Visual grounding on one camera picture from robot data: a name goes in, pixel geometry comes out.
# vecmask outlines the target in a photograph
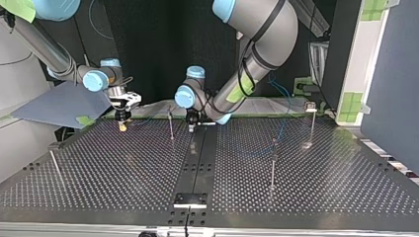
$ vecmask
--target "white bracket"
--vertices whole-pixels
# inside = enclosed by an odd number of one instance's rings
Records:
[[[364,115],[369,115],[371,113],[371,108],[369,106],[367,106],[366,104],[362,103],[361,104],[361,113],[363,113]]]
[[[395,7],[399,4],[400,4],[400,0],[387,0],[387,3],[385,4],[385,9]]]
[[[244,37],[243,33],[241,33],[241,32],[236,33],[237,40],[241,40],[243,37]]]

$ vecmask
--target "black cable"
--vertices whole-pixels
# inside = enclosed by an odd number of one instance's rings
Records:
[[[247,97],[250,97],[250,95],[248,95],[247,92],[244,90],[244,87],[243,87],[243,84],[242,84],[242,81],[241,81],[241,76],[242,76],[242,71],[243,71],[244,67],[246,66],[245,65],[245,63],[246,63],[245,56],[246,56],[247,51],[249,50],[251,44],[252,44],[252,40],[250,40],[250,41],[247,42],[246,46],[243,49],[243,52],[240,55],[239,64],[238,64],[238,70],[237,70],[238,85],[240,86],[241,92],[245,96],[245,98],[243,98],[243,100],[240,102],[240,104],[235,109],[233,109],[233,110],[231,110],[229,112],[223,112],[223,111],[219,110],[215,106],[215,104],[213,102],[212,103],[210,102],[210,97],[207,97],[206,96],[206,100],[207,100],[206,101],[206,105],[210,105],[219,114],[228,115],[228,114],[233,114],[233,113],[237,112],[240,109],[240,107],[244,104],[244,102],[246,101]],[[249,73],[247,73],[247,70],[246,70],[246,74],[249,77],[250,82],[252,83],[252,91],[254,91],[255,88],[256,88],[256,83],[255,83],[252,75],[250,75]]]
[[[12,64],[19,63],[19,62],[23,62],[23,61],[27,60],[28,58],[30,58],[31,56],[32,56],[32,53],[30,53],[30,54],[29,54],[27,57],[25,57],[24,59],[17,60],[17,61],[13,61],[13,62],[8,62],[8,63],[2,63],[2,64],[0,64],[0,66],[12,65]]]
[[[316,3],[317,3],[317,0],[314,0],[313,12],[311,14],[311,20],[310,20],[310,27],[308,28],[308,45],[311,45],[311,30],[312,30],[312,27],[313,27],[314,17],[315,17],[316,10],[317,10]],[[314,70],[314,62],[313,62],[313,55],[312,55],[312,52],[311,52],[311,48],[308,51],[308,58],[310,60],[311,67]],[[330,106],[329,102],[327,101],[326,96],[323,93],[323,89],[320,86],[320,82],[317,79],[315,71],[313,72],[313,77],[314,77],[315,81],[317,82],[318,89],[320,89],[320,94],[323,97],[324,102],[330,108],[330,111],[333,113],[333,116],[336,118],[336,113],[334,112],[334,109]]]
[[[243,52],[241,53],[241,56],[240,56],[240,60],[239,60],[239,64],[238,64],[238,71],[237,71],[238,85],[240,86],[241,92],[246,97],[250,97],[250,95],[247,94],[247,92],[243,88],[243,84],[242,84],[242,81],[241,81],[241,76],[242,76],[243,67],[245,66],[245,63],[246,63],[246,58],[245,57],[246,57],[247,51],[249,50],[249,47],[250,47],[251,44],[252,44],[252,40],[247,42],[246,46],[244,47],[244,50],[243,50]],[[252,91],[254,91],[255,88],[256,88],[256,83],[253,80],[252,75],[249,75],[249,74],[247,74],[247,75],[249,76],[250,82],[252,82]]]
[[[189,215],[191,213],[191,208],[189,207],[188,209],[188,215],[186,216],[186,221],[185,221],[185,237],[189,237],[189,231],[188,231],[188,222],[189,222]]]

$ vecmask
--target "black strip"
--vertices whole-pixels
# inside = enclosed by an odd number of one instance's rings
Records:
[[[264,65],[266,68],[270,70],[277,70],[279,66],[272,65],[271,63],[267,62],[262,56],[259,54],[258,50],[256,49],[256,44],[253,44],[252,47],[253,55],[256,57],[256,60]]]
[[[277,6],[275,6],[274,10],[272,11],[269,18],[266,22],[262,25],[261,29],[256,33],[256,35],[252,38],[252,41],[257,42],[261,39],[261,37],[265,34],[265,32],[271,27],[272,23],[274,23],[275,19],[280,14],[281,10],[283,10],[284,4],[286,0],[279,0]]]

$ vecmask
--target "black wall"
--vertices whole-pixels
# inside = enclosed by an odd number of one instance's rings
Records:
[[[188,66],[207,71],[206,86],[220,88],[234,72],[235,31],[212,13],[212,0],[106,1],[130,88],[145,103],[173,99]]]
[[[83,54],[98,64],[100,59],[118,57],[125,76],[133,76],[129,88],[143,96],[145,104],[173,96],[185,79],[189,65],[207,70],[206,86],[220,89],[237,67],[240,45],[235,30],[216,17],[213,0],[96,0],[92,19],[91,0],[82,0],[75,17],[64,23],[42,22],[66,46],[77,62]],[[317,0],[318,8],[330,25],[336,0]],[[308,42],[316,40],[299,24],[298,39],[289,60],[275,72],[277,81],[293,89],[293,79],[310,75]],[[262,81],[254,96],[279,96]]]

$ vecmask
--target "wire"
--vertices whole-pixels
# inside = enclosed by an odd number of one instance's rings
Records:
[[[313,28],[313,21],[314,21],[314,17],[315,17],[316,10],[317,10],[316,3],[317,3],[317,0],[314,0],[313,12],[311,14],[311,20],[310,20],[310,27],[308,28],[308,43],[309,43],[309,45],[311,45],[311,31],[312,31],[312,28]],[[314,70],[314,62],[313,62],[313,55],[312,55],[312,52],[311,52],[311,48],[308,51],[308,58],[310,60],[310,65]],[[320,89],[320,94],[323,97],[324,102],[327,104],[327,106],[330,108],[331,112],[333,113],[333,116],[335,116],[335,118],[336,118],[336,113],[334,112],[334,109],[330,106],[330,103],[327,101],[326,96],[323,93],[323,89],[321,89],[320,82],[318,81],[318,78],[317,78],[317,75],[316,75],[315,72],[313,73],[313,77],[314,77],[315,81],[317,82],[317,86]]]
[[[272,73],[269,74],[269,84],[271,84],[271,86],[273,86],[284,97],[287,98],[287,101],[288,101],[288,104],[289,105],[288,105],[288,109],[287,109],[286,115],[289,115],[290,114],[290,111],[291,111],[291,105],[292,105],[292,103],[291,103],[291,95],[290,95],[290,93],[288,92],[288,90],[285,87],[281,86],[280,84],[278,84],[275,81],[275,75],[274,75],[274,78],[271,78],[271,74]],[[282,122],[281,126],[279,127],[277,138],[276,138],[276,142],[277,143],[281,141],[281,139],[283,137],[283,134],[284,134],[285,127],[287,126],[287,123],[288,123],[288,121],[285,120],[284,122]],[[271,144],[268,147],[262,148],[262,149],[257,150],[257,151],[252,151],[252,152],[246,152],[246,151],[243,151],[242,149],[239,149],[238,152],[245,153],[245,154],[251,154],[251,155],[259,155],[261,153],[263,154],[266,151],[271,151],[272,152],[274,146],[275,146],[275,144]]]
[[[21,60],[17,60],[17,61],[13,61],[13,62],[7,62],[7,63],[1,63],[0,66],[7,66],[7,65],[12,65],[12,64],[17,64],[23,61],[26,61],[27,59],[29,59],[32,56],[32,52],[29,53],[29,55]]]
[[[245,56],[246,56],[247,51],[249,50],[249,47],[250,47],[251,44],[252,44],[252,40],[248,41],[247,44],[246,44],[246,46],[244,47],[244,50],[243,50],[243,52],[241,53],[241,56],[240,56],[240,61],[239,61],[239,64],[238,64],[238,71],[237,71],[238,85],[240,86],[241,92],[246,97],[250,97],[250,95],[247,94],[247,92],[243,88],[243,84],[242,84],[242,81],[241,81],[241,75],[242,75],[243,67],[246,66],[245,65],[245,63],[246,63]],[[253,77],[251,75],[247,74],[247,76],[249,76],[249,79],[252,82],[252,91],[254,91],[255,88],[256,88],[255,80],[253,79]]]
[[[61,142],[62,142],[62,141],[64,141],[64,139],[65,139],[65,133],[66,133],[66,131],[67,131],[67,127],[65,127],[65,128],[62,130],[62,134],[61,134]]]
[[[106,36],[105,34],[103,34],[103,33],[99,32],[99,30],[96,28],[95,24],[93,23],[93,20],[92,20],[92,8],[93,8],[93,4],[95,3],[95,1],[96,1],[96,0],[92,0],[92,1],[90,2],[90,6],[89,6],[89,21],[90,21],[90,25],[92,26],[93,30],[95,30],[95,32],[96,32],[97,34],[99,34],[101,37],[106,38],[106,39],[108,39],[108,40],[113,40],[114,38],[112,38],[112,37],[108,37],[108,36]]]
[[[170,114],[172,114],[172,112],[174,112],[176,110],[176,107],[172,110],[172,111],[169,111],[169,113]],[[156,116],[158,116],[158,115],[160,115],[160,114],[163,114],[163,112],[161,112],[161,110],[160,111],[158,111],[156,114],[154,114],[153,116],[151,116],[151,117],[149,117],[149,118],[147,118],[146,120],[144,120],[144,121],[142,121],[142,122],[140,122],[140,123],[137,123],[136,125],[146,125],[146,124],[148,124],[152,119],[154,119]]]

